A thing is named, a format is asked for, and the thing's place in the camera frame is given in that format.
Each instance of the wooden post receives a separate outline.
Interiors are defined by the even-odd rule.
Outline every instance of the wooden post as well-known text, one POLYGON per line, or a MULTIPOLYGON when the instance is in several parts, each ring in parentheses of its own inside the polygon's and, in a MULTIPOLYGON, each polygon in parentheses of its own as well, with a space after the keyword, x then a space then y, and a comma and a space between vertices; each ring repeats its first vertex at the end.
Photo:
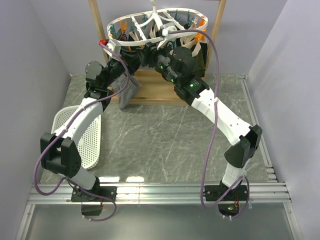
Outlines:
MULTIPOLYGON (((89 5, 90 5, 91 12, 92 12, 95 28, 98 33, 99 39, 106 40, 104 26, 101 21, 97 0, 88 0, 88 1, 89 1, 89 5)), ((106 51, 102 50, 102 52, 103 52, 105 62, 108 62, 108 55, 107 55, 106 51)))
MULTIPOLYGON (((227 0, 219 0, 218 9, 216 11, 214 25, 213 25, 212 34, 211 34, 211 38, 212 38, 212 40, 214 42, 216 42, 216 39, 217 39, 217 35, 218 35, 218 32, 219 32, 221 19, 222 19, 222 16, 224 14, 224 10, 225 10, 226 1, 227 0)), ((213 51, 213 47, 209 43, 205 70, 208 70, 208 67, 209 67, 209 64, 210 64, 210 58, 211 58, 211 55, 212 55, 212 51, 213 51)))

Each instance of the gray marble surface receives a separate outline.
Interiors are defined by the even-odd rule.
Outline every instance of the gray marble surface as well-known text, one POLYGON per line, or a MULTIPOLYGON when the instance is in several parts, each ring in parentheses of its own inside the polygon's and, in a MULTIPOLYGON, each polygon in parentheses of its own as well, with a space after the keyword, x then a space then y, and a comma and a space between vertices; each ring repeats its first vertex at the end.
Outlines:
MULTIPOLYGON (((215 76, 208 76, 210 86, 215 76)), ((79 105, 86 92, 85 78, 72 76, 63 107, 79 105)), ((219 98, 244 121, 252 124, 238 75, 222 75, 219 98)), ((111 103, 101 115, 101 147, 98 164, 89 171, 117 181, 198 182, 201 180, 213 124, 188 106, 129 105, 120 111, 111 103)), ((220 181, 227 162, 227 138, 218 131, 206 171, 207 181, 220 181)), ((252 181, 268 181, 261 151, 247 166, 252 181)), ((56 183, 59 177, 45 170, 41 183, 56 183)))

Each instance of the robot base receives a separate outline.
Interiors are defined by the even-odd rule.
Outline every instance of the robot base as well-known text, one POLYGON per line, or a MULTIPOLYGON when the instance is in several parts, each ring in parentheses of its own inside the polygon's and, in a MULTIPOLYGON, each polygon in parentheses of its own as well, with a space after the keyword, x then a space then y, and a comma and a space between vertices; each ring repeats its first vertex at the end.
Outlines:
MULTIPOLYGON (((113 201, 116 200, 117 187, 116 186, 100 186, 100 196, 109 198, 113 201)), ((88 203, 88 202, 101 202, 98 197, 89 196, 79 189, 74 188, 72 191, 71 202, 74 203, 88 203)), ((99 216, 102 212, 102 205, 82 205, 81 213, 83 216, 99 216)))
MULTIPOLYGON (((220 185, 206 185, 204 186, 204 197, 207 202, 217 201, 222 194, 227 190, 223 189, 220 185)), ((246 185, 239 185, 237 188, 231 190, 222 201, 246 201, 248 198, 248 189, 246 185)))

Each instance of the gray wall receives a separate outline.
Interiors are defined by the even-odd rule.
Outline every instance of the gray wall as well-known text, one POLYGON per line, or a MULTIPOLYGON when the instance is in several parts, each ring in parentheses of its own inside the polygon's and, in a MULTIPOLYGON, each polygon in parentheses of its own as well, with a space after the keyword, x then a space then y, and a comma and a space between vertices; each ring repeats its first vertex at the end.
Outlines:
MULTIPOLYGON (((68 71, 84 74, 92 60, 104 63, 88 0, 30 0, 68 71)), ((287 0, 227 0, 217 38, 221 72, 247 74, 287 0)), ((104 27, 124 15, 149 11, 149 0, 98 0, 104 27)), ((158 0, 158 8, 184 7, 215 19, 217 1, 158 0)), ((215 72, 211 62, 210 72, 215 72)))
POLYGON ((277 176, 306 240, 319 239, 320 2, 288 0, 248 75, 277 176))
POLYGON ((0 232, 12 240, 70 76, 28 0, 1 2, 0 33, 0 232))

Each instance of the white mesh basket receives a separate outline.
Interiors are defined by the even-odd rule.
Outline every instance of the white mesh basket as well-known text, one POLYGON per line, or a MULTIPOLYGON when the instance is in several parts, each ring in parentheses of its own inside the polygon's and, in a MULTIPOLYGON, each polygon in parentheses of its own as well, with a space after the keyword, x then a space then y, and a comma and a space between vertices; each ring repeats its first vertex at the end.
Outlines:
MULTIPOLYGON (((68 106, 61 109, 54 117, 51 132, 60 128, 77 110, 79 106, 68 106)), ((77 149, 79 151, 82 167, 91 169, 97 165, 100 154, 101 143, 101 116, 97 116, 82 135, 77 149)))

